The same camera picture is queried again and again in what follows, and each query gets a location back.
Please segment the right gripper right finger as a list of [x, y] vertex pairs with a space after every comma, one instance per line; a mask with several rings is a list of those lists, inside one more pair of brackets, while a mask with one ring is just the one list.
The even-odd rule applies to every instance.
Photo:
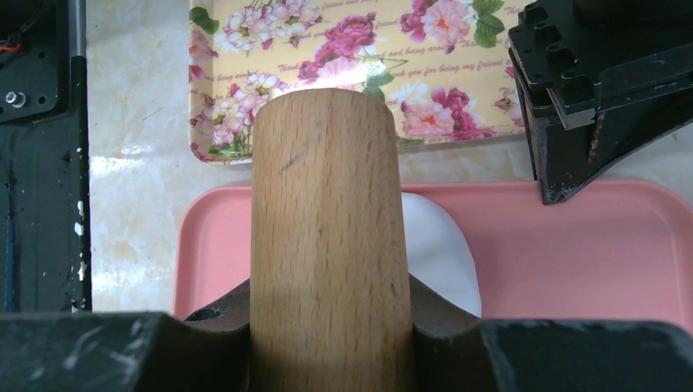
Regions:
[[477, 318], [409, 280], [421, 391], [689, 391], [692, 338], [670, 323]]

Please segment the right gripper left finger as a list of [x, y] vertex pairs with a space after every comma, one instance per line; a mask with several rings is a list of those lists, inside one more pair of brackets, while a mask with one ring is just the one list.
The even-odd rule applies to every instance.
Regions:
[[246, 391], [250, 285], [162, 312], [1, 317], [3, 391]]

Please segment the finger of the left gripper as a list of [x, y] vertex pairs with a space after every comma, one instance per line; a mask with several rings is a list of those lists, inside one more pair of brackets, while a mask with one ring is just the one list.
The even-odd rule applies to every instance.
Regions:
[[545, 205], [692, 121], [689, 1], [534, 1], [508, 38]]

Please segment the white dough ball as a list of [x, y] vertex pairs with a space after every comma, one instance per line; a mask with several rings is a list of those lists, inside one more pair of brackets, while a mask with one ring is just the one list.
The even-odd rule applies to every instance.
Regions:
[[476, 264], [457, 223], [419, 194], [403, 193], [401, 202], [409, 272], [452, 305], [480, 317]]

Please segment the wooden rolling pin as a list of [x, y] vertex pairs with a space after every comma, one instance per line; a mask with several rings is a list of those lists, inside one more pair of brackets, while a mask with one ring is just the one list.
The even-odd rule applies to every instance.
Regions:
[[295, 91], [253, 131], [250, 390], [415, 390], [391, 111]]

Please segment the pink silicone mat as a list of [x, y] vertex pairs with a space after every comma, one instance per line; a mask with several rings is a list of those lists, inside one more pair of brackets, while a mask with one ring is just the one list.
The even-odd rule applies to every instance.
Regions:
[[[598, 180], [545, 206], [531, 182], [406, 184], [443, 207], [470, 247], [483, 314], [640, 319], [692, 328], [692, 210], [642, 180]], [[184, 319], [250, 273], [252, 191], [195, 200], [177, 245], [173, 313]]]

